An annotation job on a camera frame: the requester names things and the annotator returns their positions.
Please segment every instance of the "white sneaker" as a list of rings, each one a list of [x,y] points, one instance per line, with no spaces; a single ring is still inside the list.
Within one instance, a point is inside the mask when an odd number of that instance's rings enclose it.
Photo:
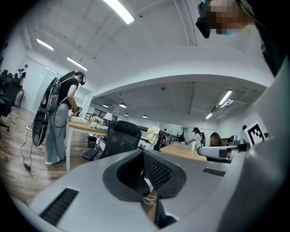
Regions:
[[[45,165],[46,166],[50,166],[50,165],[52,165],[52,164],[55,164],[55,163],[57,163],[57,162],[59,162],[60,161],[60,158],[58,157],[58,160],[57,161],[55,161],[55,162],[45,162]]]

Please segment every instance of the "trash bin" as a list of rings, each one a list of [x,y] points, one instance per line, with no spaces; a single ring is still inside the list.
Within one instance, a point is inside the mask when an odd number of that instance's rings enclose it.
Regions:
[[[88,139],[88,141],[87,141],[87,147],[88,148],[95,148],[96,141],[97,141],[97,137],[88,136],[87,139]]]

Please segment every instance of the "white shirt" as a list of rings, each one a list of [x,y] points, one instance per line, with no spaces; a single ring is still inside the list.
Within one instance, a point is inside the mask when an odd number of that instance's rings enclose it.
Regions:
[[[196,133],[193,137],[193,139],[191,139],[189,142],[191,143],[192,141],[196,142],[196,147],[201,147],[201,136],[199,133]]]

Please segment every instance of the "desk leg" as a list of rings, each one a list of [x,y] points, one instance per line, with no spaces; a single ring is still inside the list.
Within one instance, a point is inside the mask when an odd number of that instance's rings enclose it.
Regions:
[[[97,148],[98,148],[98,149],[100,148],[101,139],[102,139],[102,136],[101,136],[101,135],[99,135],[99,141],[98,141],[98,146],[97,146]]]
[[[71,170],[70,158],[71,158],[71,144],[73,137],[73,128],[68,127],[68,141],[67,141],[67,172]]]
[[[23,95],[24,95],[24,92],[22,92],[22,95],[21,95],[21,98],[20,98],[20,102],[19,102],[18,108],[20,108],[20,105],[21,105],[21,101],[22,101]]]

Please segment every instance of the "white desk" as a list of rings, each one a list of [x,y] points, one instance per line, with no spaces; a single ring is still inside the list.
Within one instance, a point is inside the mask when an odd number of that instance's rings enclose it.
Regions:
[[[72,137],[74,131],[80,131],[84,133],[93,133],[100,136],[98,142],[98,148],[100,147],[101,137],[102,135],[107,135],[107,131],[104,130],[96,130],[94,128],[90,128],[91,122],[87,123],[78,123],[69,121],[68,123],[68,141],[67,141],[67,172],[70,171],[70,156],[71,156],[71,144],[72,144]]]

